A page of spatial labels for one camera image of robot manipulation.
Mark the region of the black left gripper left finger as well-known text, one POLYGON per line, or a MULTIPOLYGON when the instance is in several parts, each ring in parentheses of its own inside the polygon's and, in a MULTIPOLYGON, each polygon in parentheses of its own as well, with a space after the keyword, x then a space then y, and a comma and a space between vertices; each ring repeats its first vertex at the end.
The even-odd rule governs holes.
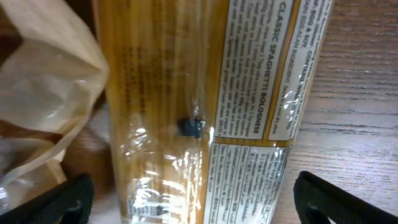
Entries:
POLYGON ((1 224, 87 224, 94 185, 81 174, 1 215, 1 224))

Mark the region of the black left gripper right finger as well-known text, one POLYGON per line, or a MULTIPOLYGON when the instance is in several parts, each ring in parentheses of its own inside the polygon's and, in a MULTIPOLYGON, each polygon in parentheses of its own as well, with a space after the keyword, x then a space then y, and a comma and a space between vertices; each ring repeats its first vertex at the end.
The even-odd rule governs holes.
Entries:
POLYGON ((294 184, 294 202, 302 224, 397 223, 397 217, 302 171, 294 184))

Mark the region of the beige brown snack bag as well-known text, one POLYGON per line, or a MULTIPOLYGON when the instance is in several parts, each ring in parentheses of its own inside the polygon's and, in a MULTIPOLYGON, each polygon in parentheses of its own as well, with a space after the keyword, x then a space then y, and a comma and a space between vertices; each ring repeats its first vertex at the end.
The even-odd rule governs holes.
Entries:
POLYGON ((1 0, 1 212, 64 181, 65 151, 109 69, 65 1, 1 0))

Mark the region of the spaghetti packet red ends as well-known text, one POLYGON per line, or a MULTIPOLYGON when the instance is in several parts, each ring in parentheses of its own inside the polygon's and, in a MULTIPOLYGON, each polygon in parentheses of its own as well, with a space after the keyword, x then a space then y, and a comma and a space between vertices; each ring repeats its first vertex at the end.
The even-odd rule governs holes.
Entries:
POLYGON ((95 1, 123 223, 270 223, 333 0, 95 1))

